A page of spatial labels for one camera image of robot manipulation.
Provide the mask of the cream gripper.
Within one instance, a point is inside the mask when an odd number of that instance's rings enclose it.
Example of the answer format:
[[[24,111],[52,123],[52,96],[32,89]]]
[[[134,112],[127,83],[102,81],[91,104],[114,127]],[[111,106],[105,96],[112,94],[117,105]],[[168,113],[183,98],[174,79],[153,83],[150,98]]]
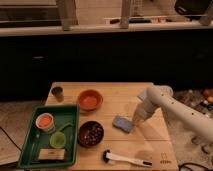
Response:
[[[136,106],[132,117],[132,123],[133,125],[138,125],[140,122],[146,121],[149,117],[150,114],[145,111],[143,104],[140,103]]]

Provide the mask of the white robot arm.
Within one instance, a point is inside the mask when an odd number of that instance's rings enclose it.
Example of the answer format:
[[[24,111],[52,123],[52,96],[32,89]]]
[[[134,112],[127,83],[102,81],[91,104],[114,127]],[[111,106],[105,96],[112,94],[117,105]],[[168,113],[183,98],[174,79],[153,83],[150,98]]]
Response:
[[[158,108],[162,108],[176,116],[198,136],[213,142],[213,119],[175,100],[171,87],[152,85],[140,93],[138,98],[141,102],[134,111],[134,125],[140,121],[145,122]]]

